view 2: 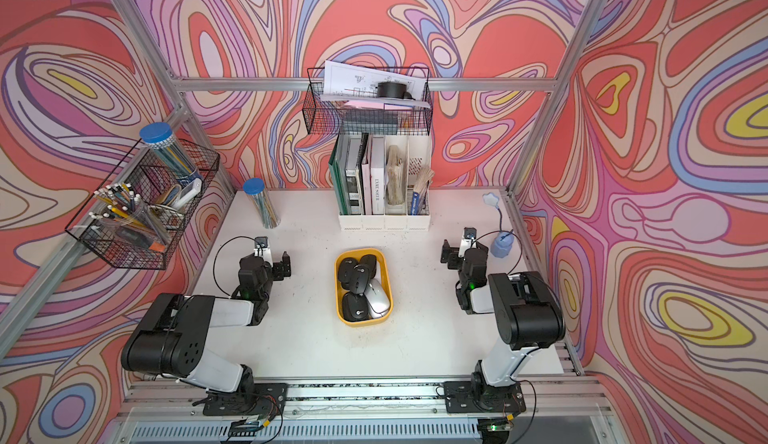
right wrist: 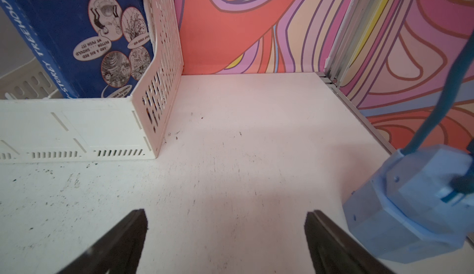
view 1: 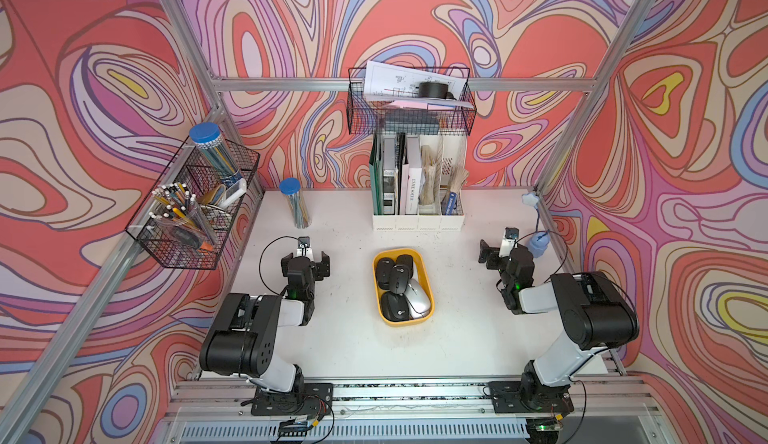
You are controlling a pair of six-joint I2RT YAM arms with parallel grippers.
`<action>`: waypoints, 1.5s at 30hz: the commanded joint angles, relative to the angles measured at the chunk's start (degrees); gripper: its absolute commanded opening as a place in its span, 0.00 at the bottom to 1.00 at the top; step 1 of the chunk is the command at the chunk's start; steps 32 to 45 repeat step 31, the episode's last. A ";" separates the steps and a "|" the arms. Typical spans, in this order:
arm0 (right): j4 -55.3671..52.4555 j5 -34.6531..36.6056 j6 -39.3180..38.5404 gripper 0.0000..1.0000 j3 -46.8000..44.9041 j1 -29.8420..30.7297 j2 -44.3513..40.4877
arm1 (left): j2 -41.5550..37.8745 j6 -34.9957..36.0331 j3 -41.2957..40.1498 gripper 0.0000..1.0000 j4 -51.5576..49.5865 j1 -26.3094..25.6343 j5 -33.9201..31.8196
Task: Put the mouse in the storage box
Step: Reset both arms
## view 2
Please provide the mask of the black mouse with flower sticker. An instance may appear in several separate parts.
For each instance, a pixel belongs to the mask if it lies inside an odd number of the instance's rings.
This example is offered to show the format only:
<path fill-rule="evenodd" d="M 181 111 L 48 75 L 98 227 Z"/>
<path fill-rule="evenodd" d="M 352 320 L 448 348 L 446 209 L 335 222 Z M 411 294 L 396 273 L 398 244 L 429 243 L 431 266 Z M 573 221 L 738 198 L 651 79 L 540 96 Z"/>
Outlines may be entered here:
<path fill-rule="evenodd" d="M 342 297 L 342 318 L 347 323 L 363 322 L 370 318 L 368 300 L 364 295 L 347 292 Z"/>

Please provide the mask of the silver mouse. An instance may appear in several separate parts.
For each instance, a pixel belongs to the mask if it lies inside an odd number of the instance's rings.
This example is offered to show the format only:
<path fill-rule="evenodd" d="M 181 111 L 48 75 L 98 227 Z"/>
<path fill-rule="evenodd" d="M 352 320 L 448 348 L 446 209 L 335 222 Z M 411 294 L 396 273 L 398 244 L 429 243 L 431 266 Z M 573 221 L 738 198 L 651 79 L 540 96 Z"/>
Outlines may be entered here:
<path fill-rule="evenodd" d="M 390 298 L 378 279 L 372 279 L 367 284 L 364 297 L 367 300 L 368 315 L 371 319 L 383 318 L 391 309 Z"/>

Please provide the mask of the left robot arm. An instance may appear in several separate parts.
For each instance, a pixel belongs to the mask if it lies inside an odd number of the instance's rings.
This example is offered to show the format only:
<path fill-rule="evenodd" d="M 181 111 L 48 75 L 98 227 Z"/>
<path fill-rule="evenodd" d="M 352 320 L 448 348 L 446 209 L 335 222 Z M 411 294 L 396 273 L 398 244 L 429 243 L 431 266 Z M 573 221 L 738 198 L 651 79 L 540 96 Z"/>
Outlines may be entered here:
<path fill-rule="evenodd" d="M 273 284 L 291 273 L 288 253 L 275 264 L 251 254 L 240 259 L 238 286 L 228 298 L 160 294 L 124 345 L 122 368 L 175 378 L 208 392 L 247 392 L 254 384 L 252 370 L 208 349 L 209 332 L 260 325 Z"/>

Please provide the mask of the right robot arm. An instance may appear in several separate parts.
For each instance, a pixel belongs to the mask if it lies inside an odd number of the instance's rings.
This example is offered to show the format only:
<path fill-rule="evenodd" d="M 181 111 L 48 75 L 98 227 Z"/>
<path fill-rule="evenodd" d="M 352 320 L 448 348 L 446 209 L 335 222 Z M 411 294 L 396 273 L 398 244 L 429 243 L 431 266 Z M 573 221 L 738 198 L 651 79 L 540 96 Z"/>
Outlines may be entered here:
<path fill-rule="evenodd" d="M 470 378 L 478 400 L 512 391 L 517 377 L 538 351 L 561 341 L 565 324 L 550 286 L 536 271 L 488 272 L 489 250 L 464 239 L 454 247 L 444 241 L 440 262 L 458 273 L 455 295 L 468 315 L 491 315 L 498 339 L 479 360 Z"/>

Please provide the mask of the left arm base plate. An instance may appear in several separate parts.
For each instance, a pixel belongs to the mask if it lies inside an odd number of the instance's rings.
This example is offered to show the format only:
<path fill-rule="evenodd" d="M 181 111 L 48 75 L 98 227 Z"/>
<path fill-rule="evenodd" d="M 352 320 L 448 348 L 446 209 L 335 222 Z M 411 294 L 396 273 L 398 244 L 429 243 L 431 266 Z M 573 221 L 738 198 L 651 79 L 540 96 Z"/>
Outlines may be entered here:
<path fill-rule="evenodd" d="M 286 383 L 255 383 L 233 393 L 209 392 L 203 414 L 219 416 L 269 416 L 282 412 L 287 398 Z"/>

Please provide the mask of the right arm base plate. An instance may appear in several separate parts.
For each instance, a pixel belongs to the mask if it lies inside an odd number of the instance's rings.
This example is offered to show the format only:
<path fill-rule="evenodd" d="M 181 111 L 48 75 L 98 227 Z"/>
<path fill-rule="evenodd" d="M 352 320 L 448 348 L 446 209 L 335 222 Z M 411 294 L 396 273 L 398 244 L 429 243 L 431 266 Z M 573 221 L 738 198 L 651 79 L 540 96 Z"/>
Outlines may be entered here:
<path fill-rule="evenodd" d="M 521 386 L 493 387 L 472 381 L 446 381 L 442 384 L 449 414 L 502 413 L 517 416 L 527 411 Z"/>

